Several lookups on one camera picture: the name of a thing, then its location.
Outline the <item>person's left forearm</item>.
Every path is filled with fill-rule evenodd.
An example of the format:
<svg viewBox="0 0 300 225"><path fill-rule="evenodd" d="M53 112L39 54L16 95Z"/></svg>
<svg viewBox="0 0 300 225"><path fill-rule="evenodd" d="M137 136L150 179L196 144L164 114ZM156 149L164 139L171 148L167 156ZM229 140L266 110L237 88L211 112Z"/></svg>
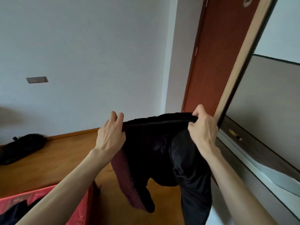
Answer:
<svg viewBox="0 0 300 225"><path fill-rule="evenodd" d="M94 179L111 159L92 149L84 160L16 225L65 225Z"/></svg>

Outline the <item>person's right forearm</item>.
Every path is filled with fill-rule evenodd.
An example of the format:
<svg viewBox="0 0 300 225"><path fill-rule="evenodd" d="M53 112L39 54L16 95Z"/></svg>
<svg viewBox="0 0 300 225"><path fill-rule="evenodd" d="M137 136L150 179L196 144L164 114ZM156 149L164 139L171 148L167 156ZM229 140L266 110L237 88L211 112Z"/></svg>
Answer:
<svg viewBox="0 0 300 225"><path fill-rule="evenodd" d="M211 168L235 225L277 225L216 146L199 151Z"/></svg>

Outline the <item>black garment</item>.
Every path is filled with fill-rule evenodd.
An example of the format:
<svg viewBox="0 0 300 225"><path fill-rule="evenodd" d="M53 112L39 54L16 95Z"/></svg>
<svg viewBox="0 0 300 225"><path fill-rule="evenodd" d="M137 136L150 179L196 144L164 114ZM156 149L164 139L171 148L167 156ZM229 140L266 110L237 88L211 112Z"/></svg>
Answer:
<svg viewBox="0 0 300 225"><path fill-rule="evenodd" d="M167 113L123 122L126 141L111 160L122 193L133 208L148 213L155 204L147 189L151 178L179 186L185 225L205 225L212 207L211 170L188 131L192 113Z"/></svg>

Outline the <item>light wooden door frame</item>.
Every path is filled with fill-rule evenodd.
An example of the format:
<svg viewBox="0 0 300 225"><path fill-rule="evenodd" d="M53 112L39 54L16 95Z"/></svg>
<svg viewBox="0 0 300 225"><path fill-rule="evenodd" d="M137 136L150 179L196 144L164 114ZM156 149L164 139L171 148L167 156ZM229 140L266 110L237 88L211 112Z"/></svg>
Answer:
<svg viewBox="0 0 300 225"><path fill-rule="evenodd" d="M260 40L261 33L268 22L268 17L272 13L276 2L277 0L260 0L258 3L249 29L246 33L245 39L239 50L233 69L230 73L214 114L214 119L217 122L218 127L221 126L225 113L239 85L239 80L242 78L243 68L247 66L246 62L252 57L254 49Z"/></svg>

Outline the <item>person's left hand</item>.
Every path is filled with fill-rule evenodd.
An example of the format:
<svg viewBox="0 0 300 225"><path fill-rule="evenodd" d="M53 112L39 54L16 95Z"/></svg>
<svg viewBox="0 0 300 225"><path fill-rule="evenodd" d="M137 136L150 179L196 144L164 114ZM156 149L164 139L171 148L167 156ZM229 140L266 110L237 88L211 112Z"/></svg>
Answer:
<svg viewBox="0 0 300 225"><path fill-rule="evenodd" d="M118 126L115 129L107 129L107 122L98 130L95 150L103 153L106 158L113 158L125 143L126 135L122 131L124 114L119 113Z"/></svg>

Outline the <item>dark clothes in box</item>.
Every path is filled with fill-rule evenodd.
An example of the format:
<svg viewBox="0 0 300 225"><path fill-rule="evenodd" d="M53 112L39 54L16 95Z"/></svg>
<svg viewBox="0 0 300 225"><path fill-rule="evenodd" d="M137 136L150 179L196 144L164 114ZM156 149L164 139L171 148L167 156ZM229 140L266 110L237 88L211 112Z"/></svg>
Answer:
<svg viewBox="0 0 300 225"><path fill-rule="evenodd" d="M31 204L27 200L21 201L11 206L7 211L0 215L0 225L15 225L26 213L28 213L44 197L36 199Z"/></svg>

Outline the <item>black bag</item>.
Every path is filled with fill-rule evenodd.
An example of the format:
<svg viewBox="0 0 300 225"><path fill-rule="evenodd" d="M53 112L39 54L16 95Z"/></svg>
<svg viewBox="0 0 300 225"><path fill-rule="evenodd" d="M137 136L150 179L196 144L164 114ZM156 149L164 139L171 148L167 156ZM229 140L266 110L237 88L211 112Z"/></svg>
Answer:
<svg viewBox="0 0 300 225"><path fill-rule="evenodd" d="M13 137L13 142L0 148L0 166L9 165L42 149L47 138L33 133L22 137Z"/></svg>

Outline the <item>wardrobe with sliding mirror door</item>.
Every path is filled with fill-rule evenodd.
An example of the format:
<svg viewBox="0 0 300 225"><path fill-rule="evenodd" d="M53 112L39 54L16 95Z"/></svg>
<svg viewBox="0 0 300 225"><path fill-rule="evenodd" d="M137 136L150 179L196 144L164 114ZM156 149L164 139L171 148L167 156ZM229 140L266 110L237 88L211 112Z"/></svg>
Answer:
<svg viewBox="0 0 300 225"><path fill-rule="evenodd" d="M217 146L279 225L300 225L300 0L270 0Z"/></svg>

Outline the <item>person's right hand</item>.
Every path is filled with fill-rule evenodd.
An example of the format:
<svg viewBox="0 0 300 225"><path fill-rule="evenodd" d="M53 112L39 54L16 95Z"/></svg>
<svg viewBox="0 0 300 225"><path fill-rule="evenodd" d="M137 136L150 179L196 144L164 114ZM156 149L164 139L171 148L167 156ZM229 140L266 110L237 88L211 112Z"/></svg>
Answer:
<svg viewBox="0 0 300 225"><path fill-rule="evenodd" d="M196 122L200 132L190 133L190 136L200 154L204 158L220 154L220 149L215 145L218 132L215 119L205 111L202 104L196 107L192 115L198 118Z"/></svg>

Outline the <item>red-brown wooden door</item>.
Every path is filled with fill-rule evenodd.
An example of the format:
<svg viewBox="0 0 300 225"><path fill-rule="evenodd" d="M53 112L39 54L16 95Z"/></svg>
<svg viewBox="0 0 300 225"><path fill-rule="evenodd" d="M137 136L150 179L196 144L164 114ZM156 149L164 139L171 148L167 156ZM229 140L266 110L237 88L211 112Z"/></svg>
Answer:
<svg viewBox="0 0 300 225"><path fill-rule="evenodd" d="M214 116L260 0L204 0L182 111Z"/></svg>

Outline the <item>grey wall socket plate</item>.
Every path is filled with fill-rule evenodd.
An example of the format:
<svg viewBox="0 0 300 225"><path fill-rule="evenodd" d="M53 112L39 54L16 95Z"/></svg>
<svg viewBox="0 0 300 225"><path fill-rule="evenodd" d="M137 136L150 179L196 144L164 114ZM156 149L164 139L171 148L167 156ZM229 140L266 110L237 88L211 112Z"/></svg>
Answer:
<svg viewBox="0 0 300 225"><path fill-rule="evenodd" d="M37 84L37 83L48 83L48 79L46 76L39 76L39 77L28 77L26 78L29 84Z"/></svg>

